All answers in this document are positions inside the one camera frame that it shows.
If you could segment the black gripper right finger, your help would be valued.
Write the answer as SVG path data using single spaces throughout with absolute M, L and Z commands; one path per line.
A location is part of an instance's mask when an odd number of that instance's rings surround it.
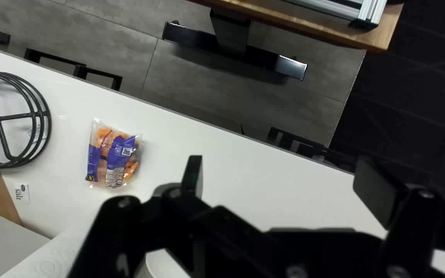
M 366 156 L 355 162 L 353 192 L 384 229 L 390 227 L 406 196 L 404 186 Z

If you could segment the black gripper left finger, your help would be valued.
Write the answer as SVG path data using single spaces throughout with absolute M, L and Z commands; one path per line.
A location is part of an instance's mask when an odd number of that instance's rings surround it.
M 202 158 L 199 155 L 193 155 L 188 158 L 180 186 L 190 195 L 200 196 L 202 193 Z

